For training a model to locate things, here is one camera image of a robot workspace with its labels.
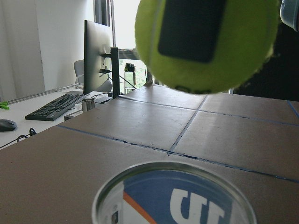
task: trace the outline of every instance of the keyboard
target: keyboard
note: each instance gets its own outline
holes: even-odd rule
[[[28,114],[25,116],[25,119],[54,121],[85,97],[86,95],[82,94],[65,94],[57,99],[54,99],[31,114]]]

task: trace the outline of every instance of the small cup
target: small cup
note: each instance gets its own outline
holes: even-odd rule
[[[83,112],[91,110],[94,107],[95,107],[94,99],[87,98],[87,99],[82,100],[82,111]]]

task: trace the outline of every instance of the white wall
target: white wall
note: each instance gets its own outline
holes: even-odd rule
[[[93,0],[0,0],[0,96],[11,100],[74,83]]]
[[[35,0],[45,89],[75,83],[74,62],[84,58],[84,20],[93,0]]]

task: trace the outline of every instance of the white desk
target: white desk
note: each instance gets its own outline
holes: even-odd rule
[[[12,103],[9,106],[9,110],[0,110],[0,119],[8,119],[17,123],[17,128],[12,132],[0,132],[0,147],[16,140],[20,135],[29,134],[29,129],[33,128],[36,133],[44,131],[52,126],[55,126],[64,121],[64,116],[70,113],[74,113],[75,111],[81,110],[81,104],[75,105],[74,109],[69,110],[65,114],[61,115],[54,121],[39,121],[39,120],[25,120],[25,116],[30,114],[31,112],[41,108],[46,105],[48,102],[64,95],[69,91],[80,91],[79,89],[75,89],[73,87],[51,92],[46,95],[36,96],[33,98],[25,99],[17,103]],[[88,97],[98,94],[98,92],[91,92]]]

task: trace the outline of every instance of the yellow tennis ball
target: yellow tennis ball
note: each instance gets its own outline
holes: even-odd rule
[[[214,56],[208,63],[158,51],[165,3],[166,0],[140,1],[135,41],[140,59],[171,88],[201,94],[237,87],[261,68],[272,52],[279,20],[277,0],[227,0]]]

